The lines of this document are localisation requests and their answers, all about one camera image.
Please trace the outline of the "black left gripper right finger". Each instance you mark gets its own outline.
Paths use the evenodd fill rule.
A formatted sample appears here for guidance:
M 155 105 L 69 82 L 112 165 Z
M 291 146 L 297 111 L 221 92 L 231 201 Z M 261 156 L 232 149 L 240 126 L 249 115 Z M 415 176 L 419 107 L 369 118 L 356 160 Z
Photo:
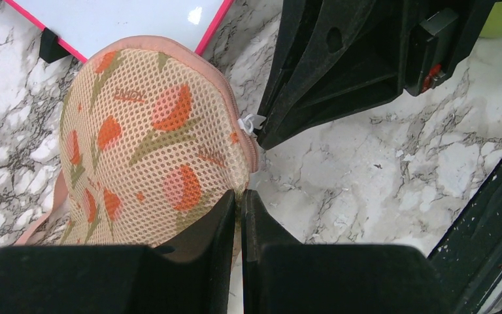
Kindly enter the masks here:
M 414 247 L 303 244 L 258 192 L 241 205 L 245 313 L 449 313 L 435 269 Z

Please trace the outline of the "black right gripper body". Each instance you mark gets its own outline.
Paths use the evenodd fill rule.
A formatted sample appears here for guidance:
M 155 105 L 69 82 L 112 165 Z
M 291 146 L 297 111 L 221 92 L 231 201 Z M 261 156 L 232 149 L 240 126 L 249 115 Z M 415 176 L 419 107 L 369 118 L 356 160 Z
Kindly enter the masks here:
M 409 37 L 405 89 L 419 96 L 449 79 L 472 51 L 495 1 L 419 1 Z

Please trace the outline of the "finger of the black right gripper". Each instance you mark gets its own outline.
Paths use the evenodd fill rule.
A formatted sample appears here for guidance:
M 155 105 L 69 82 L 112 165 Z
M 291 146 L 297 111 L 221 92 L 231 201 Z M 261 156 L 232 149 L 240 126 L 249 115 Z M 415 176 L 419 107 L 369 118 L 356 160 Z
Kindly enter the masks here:
M 269 150 L 405 87 L 406 1 L 285 1 L 258 114 Z

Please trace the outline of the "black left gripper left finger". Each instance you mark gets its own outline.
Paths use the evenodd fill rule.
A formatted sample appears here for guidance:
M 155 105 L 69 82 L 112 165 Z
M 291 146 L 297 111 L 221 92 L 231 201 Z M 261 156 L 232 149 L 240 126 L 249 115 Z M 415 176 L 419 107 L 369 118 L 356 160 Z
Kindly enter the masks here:
M 225 313 L 235 230 L 227 191 L 157 247 L 0 249 L 0 313 Z

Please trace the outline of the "white zipper pull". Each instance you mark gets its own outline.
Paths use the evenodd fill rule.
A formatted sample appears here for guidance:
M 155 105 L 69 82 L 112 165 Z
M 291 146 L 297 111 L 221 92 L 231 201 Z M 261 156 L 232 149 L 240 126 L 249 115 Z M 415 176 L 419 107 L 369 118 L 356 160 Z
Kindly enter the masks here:
M 265 116 L 258 114 L 247 114 L 237 120 L 237 123 L 243 132 L 247 135 L 252 135 L 255 130 L 261 130 L 262 124 L 266 121 Z

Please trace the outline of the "floral mesh laundry bag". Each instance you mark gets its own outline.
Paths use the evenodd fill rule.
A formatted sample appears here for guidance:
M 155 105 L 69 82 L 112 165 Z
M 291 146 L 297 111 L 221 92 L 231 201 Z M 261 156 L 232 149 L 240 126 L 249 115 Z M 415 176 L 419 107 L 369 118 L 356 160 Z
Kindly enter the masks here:
M 248 127 L 223 74 L 192 50 L 149 35 L 108 45 L 66 93 L 53 206 L 18 243 L 165 243 L 248 186 Z

